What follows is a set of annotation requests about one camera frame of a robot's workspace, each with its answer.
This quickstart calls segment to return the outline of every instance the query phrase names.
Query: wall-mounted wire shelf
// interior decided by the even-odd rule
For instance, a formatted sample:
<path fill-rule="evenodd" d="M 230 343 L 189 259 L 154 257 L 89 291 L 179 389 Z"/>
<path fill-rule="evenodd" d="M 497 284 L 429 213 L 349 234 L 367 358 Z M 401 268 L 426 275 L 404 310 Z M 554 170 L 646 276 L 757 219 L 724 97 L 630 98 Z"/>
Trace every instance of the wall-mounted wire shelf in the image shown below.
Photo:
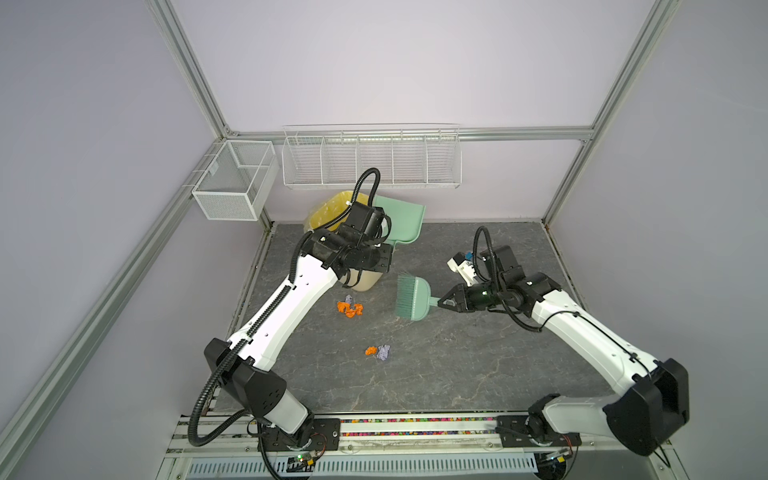
<path fill-rule="evenodd" d="M 259 220 L 280 163 L 271 141 L 224 141 L 192 189 L 210 220 Z"/>
<path fill-rule="evenodd" d="M 333 136 L 289 133 L 289 128 L 283 145 L 283 181 L 289 188 L 352 187 L 371 167 L 381 171 L 379 188 L 456 188 L 462 182 L 455 126 L 351 130 Z"/>

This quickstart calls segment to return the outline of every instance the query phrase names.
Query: ventilation grille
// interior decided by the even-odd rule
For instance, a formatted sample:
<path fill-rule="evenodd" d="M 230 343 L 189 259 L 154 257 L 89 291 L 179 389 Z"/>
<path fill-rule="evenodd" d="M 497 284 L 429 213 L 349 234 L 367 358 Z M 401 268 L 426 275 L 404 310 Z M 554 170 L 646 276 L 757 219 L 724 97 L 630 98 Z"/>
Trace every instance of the ventilation grille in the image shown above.
<path fill-rule="evenodd" d="M 285 473 L 288 456 L 271 457 L 275 469 L 285 477 L 306 477 L 306 473 Z M 329 455 L 317 462 L 313 477 L 335 478 L 355 475 L 457 475 L 478 473 L 536 473 L 532 453 L 478 453 L 455 455 Z M 187 475 L 195 478 L 266 478 L 259 457 L 198 458 Z"/>
<path fill-rule="evenodd" d="M 380 187 L 457 187 L 462 182 L 458 129 L 418 133 L 286 137 L 283 181 L 293 189 L 352 187 L 368 168 Z"/>

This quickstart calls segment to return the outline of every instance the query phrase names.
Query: gray mat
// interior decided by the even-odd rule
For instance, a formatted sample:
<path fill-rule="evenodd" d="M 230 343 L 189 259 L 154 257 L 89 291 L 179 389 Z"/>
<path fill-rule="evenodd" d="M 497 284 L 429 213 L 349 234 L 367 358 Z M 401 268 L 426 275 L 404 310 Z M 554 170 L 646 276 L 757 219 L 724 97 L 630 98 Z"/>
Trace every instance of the gray mat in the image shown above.
<path fill-rule="evenodd" d="M 395 316 L 397 274 L 425 278 L 433 296 L 462 281 L 445 264 L 472 249 L 480 223 L 425 223 L 419 239 L 399 245 L 389 273 L 368 292 L 336 285 L 288 339 L 274 371 L 315 413 L 430 410 L 525 410 L 548 393 L 612 393 L 602 377 L 547 330 L 530 333 L 497 313 L 459 314 L 433 307 L 419 322 Z M 512 247 L 526 273 L 541 271 L 565 286 L 538 223 L 486 223 L 494 245 Z M 250 318 L 287 275 L 300 225 L 279 225 L 259 274 Z M 348 319 L 336 302 L 351 293 L 363 315 Z M 389 358 L 366 357 L 389 344 Z M 223 393 L 215 412 L 240 408 Z"/>

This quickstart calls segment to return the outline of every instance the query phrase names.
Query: purple crumpled paper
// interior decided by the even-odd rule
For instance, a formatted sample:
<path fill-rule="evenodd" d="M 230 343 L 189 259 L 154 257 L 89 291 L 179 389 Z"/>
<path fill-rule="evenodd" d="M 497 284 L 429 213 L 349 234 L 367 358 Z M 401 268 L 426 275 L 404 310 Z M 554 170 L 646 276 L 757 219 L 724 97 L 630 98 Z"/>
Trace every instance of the purple crumpled paper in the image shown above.
<path fill-rule="evenodd" d="M 386 360 L 388 356 L 389 356 L 389 345 L 381 345 L 375 357 L 379 360 Z"/>

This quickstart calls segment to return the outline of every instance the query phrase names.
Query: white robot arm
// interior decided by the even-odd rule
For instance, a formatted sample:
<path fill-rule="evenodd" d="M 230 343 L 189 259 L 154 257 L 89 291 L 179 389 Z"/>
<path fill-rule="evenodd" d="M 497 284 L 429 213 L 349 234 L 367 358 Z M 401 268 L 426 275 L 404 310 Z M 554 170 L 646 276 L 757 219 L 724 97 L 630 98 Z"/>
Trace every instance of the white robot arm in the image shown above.
<path fill-rule="evenodd" d="M 375 180 L 365 205 L 356 198 L 370 175 Z M 190 415 L 187 437 L 191 445 L 207 444 L 242 415 L 274 423 L 285 433 L 289 445 L 300 447 L 308 443 L 314 415 L 271 369 L 301 319 L 339 278 L 345 276 L 349 280 L 351 269 L 382 273 L 389 270 L 392 247 L 384 241 L 392 221 L 382 208 L 372 205 L 380 178 L 375 168 L 363 172 L 345 211 L 301 237 L 288 276 L 256 315 L 228 341 L 212 339 L 208 343 L 205 357 L 212 373 Z M 345 221 L 335 231 L 328 230 L 341 219 Z M 243 409 L 211 433 L 200 436 L 200 417 L 216 386 L 226 390 Z"/>
<path fill-rule="evenodd" d="M 454 286 L 438 306 L 468 313 L 501 305 L 502 312 L 523 329 L 549 329 L 563 339 L 615 392 L 577 399 L 545 396 L 528 410 L 527 424 L 514 433 L 529 436 L 540 445 L 571 432 L 604 435 L 616 438 L 632 452 L 650 455 L 688 422 L 688 374 L 682 365 L 673 359 L 660 362 L 619 337 L 543 273 L 526 276 L 509 246 L 492 249 L 484 227 L 475 233 L 475 250 L 480 233 L 485 233 L 488 249 L 472 253 L 477 278 L 469 281 L 462 274 L 466 285 Z M 470 262 L 462 257 L 457 253 L 449 261 L 451 270 L 468 271 Z M 534 320 L 535 325 L 519 316 Z"/>

